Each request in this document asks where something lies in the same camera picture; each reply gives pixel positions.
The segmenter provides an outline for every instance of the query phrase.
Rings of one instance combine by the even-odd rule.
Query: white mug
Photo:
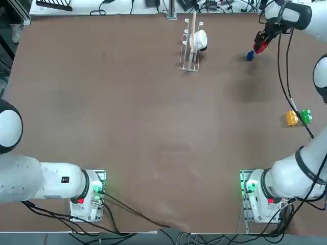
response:
[[[204,30],[200,30],[196,33],[194,33],[195,39],[194,39],[194,50],[201,50],[203,48],[206,48],[207,46],[207,37]],[[190,45],[192,43],[192,34],[190,35]]]

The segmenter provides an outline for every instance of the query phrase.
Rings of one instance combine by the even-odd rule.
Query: metal bracket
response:
[[[253,215],[251,211],[250,200],[247,197],[245,183],[249,180],[251,173],[253,170],[240,170],[240,180],[241,180],[241,190],[242,190],[242,205],[243,205],[243,213],[245,220],[245,232],[246,234],[250,233],[250,224],[249,221],[253,221]]]

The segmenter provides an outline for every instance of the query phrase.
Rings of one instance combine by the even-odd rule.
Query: robotic arm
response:
[[[10,154],[18,145],[22,130],[20,113],[0,99],[0,203],[70,199],[71,216],[99,221],[102,206],[97,191],[103,191],[104,186],[98,174],[70,163],[39,162]]]
[[[254,51],[259,54],[280,33],[294,28],[315,38],[327,41],[327,2],[307,5],[273,0],[262,0],[260,14],[266,17],[265,29],[254,40]],[[317,92],[327,103],[327,54],[317,62],[313,72]],[[281,208],[282,199],[304,198],[313,185],[327,153],[327,127],[307,146],[273,164],[269,169],[256,169],[246,183],[255,222],[267,223]],[[322,169],[309,198],[321,196],[327,184],[327,165]]]
[[[254,51],[259,54],[280,33],[288,29],[301,30],[319,40],[327,41],[327,3],[313,2],[307,5],[286,2],[285,0],[262,0],[260,14],[267,20],[265,29],[258,32],[254,40]],[[327,103],[327,54],[317,62],[313,72],[313,82],[317,92]]]

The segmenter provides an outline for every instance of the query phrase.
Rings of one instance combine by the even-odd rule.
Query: tabletop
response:
[[[257,15],[199,16],[208,48],[198,73],[179,70],[185,17],[32,21],[24,28],[5,98],[24,121],[14,152],[105,168],[106,191],[159,223],[187,232],[236,233],[240,170],[271,167],[309,137],[304,128],[283,123],[290,108],[277,76],[277,40],[252,62],[245,60],[263,30]],[[284,36],[283,77],[287,41]],[[291,91],[298,108],[312,111],[314,134],[327,119],[312,83],[325,48],[296,31],[290,51]],[[69,212],[67,200],[37,203]],[[110,206],[122,231],[157,229]],[[0,213],[0,231],[67,231],[19,203],[2,205]],[[303,206],[288,232],[324,235],[325,219]],[[101,224],[111,227],[107,217]]]

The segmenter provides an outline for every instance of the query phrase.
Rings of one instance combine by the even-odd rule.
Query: yellow block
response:
[[[286,113],[286,119],[288,126],[294,126],[298,123],[298,117],[296,116],[294,111],[289,111]]]

